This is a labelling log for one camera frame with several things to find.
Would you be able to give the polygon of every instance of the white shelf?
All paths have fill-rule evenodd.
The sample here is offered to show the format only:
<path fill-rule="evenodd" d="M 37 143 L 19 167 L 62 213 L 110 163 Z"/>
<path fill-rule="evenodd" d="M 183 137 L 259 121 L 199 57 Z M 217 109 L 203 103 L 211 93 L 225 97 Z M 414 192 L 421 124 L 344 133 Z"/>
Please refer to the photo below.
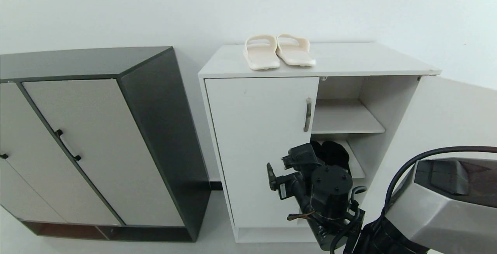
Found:
<path fill-rule="evenodd" d="M 352 148 L 350 148 L 347 141 L 334 141 L 334 142 L 343 146 L 343 148 L 345 148 L 345 150 L 347 151 L 349 156 L 348 166 L 350 167 L 350 174 L 352 175 L 352 178 L 365 178 L 366 174 L 362 170 L 361 164 L 359 164 L 359 161 L 355 157 Z"/>
<path fill-rule="evenodd" d="M 312 134 L 364 134 L 385 128 L 358 100 L 316 101 Z"/>

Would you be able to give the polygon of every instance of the gray floor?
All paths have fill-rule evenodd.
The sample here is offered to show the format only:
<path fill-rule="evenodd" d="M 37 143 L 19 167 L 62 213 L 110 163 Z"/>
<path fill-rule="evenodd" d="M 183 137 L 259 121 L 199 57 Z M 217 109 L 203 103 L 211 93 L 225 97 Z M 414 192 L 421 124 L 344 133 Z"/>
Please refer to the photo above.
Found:
<path fill-rule="evenodd" d="M 135 243 L 35 236 L 0 211 L 1 254 L 325 254 L 315 243 L 236 244 L 221 191 L 213 191 L 197 243 Z"/>

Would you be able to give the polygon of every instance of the cabinet door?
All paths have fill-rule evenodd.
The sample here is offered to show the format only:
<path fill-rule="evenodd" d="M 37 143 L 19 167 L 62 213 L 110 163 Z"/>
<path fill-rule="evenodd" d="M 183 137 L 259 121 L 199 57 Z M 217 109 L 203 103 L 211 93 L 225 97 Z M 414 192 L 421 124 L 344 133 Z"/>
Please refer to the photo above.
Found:
<path fill-rule="evenodd" d="M 115 80 L 24 85 L 126 224 L 184 226 Z"/>
<path fill-rule="evenodd" d="M 0 160 L 0 204 L 22 220 L 65 223 L 6 160 Z"/>
<path fill-rule="evenodd" d="M 16 84 L 0 84 L 7 161 L 67 222 L 119 224 L 52 138 Z"/>
<path fill-rule="evenodd" d="M 497 146 L 496 116 L 497 91 L 442 77 L 422 77 L 363 201 L 365 222 L 378 217 L 392 177 L 417 154 L 445 146 Z M 491 153 L 433 158 L 452 156 L 497 159 Z"/>
<path fill-rule="evenodd" d="M 266 164 L 277 176 L 281 157 L 291 147 L 308 143 L 304 131 L 306 100 L 312 115 L 318 77 L 206 79 L 207 95 L 236 227 L 292 227 L 289 213 L 298 213 L 295 199 L 279 199 L 268 183 Z"/>

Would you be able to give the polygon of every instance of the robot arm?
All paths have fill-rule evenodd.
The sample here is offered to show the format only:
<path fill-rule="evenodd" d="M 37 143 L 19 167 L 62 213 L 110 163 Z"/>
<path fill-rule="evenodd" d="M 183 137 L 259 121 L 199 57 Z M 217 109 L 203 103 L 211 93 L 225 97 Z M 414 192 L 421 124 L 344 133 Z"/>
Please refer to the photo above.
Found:
<path fill-rule="evenodd" d="M 286 169 L 297 172 L 276 177 L 268 164 L 268 176 L 280 199 L 297 199 L 302 214 L 289 215 L 288 220 L 307 219 L 322 250 L 334 253 L 346 245 L 344 254 L 426 254 L 430 249 L 445 254 L 497 253 L 497 162 L 423 160 L 458 151 L 497 153 L 497 148 L 441 148 L 411 159 L 394 177 L 380 217 L 362 230 L 365 212 L 353 195 L 365 187 L 352 189 L 348 171 L 324 164 L 310 144 L 292 148 L 282 158 Z"/>

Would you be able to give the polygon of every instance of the cabinet top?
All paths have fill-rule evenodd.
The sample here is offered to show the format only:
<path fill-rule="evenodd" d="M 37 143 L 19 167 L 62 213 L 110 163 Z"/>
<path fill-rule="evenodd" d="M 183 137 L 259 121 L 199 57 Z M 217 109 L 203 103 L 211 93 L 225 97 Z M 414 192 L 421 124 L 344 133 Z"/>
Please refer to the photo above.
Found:
<path fill-rule="evenodd" d="M 312 68 L 280 60 L 273 70 L 251 70 L 243 45 L 224 45 L 200 70 L 200 78 L 229 77 L 353 77 L 368 75 L 440 75 L 441 70 L 379 43 L 312 43 Z"/>
<path fill-rule="evenodd" d="M 0 79 L 117 77 L 170 47 L 75 49 L 0 55 Z"/>

